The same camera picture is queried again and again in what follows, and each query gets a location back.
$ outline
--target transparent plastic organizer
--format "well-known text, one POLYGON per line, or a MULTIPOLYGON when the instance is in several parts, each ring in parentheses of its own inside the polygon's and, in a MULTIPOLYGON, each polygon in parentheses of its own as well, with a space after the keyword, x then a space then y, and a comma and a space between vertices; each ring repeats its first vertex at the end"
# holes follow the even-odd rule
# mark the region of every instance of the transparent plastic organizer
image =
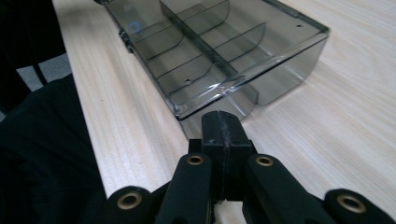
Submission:
POLYGON ((329 29, 273 0, 103 1, 188 138, 201 116, 244 118, 304 81, 329 29))

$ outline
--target light wood grain surface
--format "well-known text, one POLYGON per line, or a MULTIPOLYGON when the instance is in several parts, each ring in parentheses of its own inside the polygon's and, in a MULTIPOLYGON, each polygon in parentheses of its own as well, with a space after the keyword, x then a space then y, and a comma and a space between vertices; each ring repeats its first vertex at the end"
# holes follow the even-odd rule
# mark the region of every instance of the light wood grain surface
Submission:
MULTIPOLYGON (((329 26, 331 37, 305 83, 243 120, 247 135, 319 198, 352 189, 396 218, 396 2, 282 2, 329 26)), ((155 190, 187 152, 178 123, 103 7, 53 3, 106 194, 155 190)), ((225 214, 219 223, 243 222, 225 214)))

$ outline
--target black fabric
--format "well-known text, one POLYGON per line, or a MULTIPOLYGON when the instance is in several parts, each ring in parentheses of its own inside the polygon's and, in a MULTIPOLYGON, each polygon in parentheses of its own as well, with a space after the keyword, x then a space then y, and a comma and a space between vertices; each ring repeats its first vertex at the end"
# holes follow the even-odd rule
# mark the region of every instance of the black fabric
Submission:
POLYGON ((106 195, 72 76, 0 123, 0 223, 93 223, 106 195))
POLYGON ((14 68, 64 54, 51 0, 0 0, 0 44, 14 68))
POLYGON ((0 111, 7 114, 30 93, 16 70, 10 66, 0 45, 0 111))

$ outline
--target black cloth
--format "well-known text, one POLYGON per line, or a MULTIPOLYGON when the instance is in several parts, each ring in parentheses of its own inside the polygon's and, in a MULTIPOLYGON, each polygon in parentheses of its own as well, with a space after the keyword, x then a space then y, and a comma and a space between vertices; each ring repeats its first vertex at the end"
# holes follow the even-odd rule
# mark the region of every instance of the black cloth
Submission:
POLYGON ((0 122, 0 223, 93 223, 106 195, 72 76, 0 122))

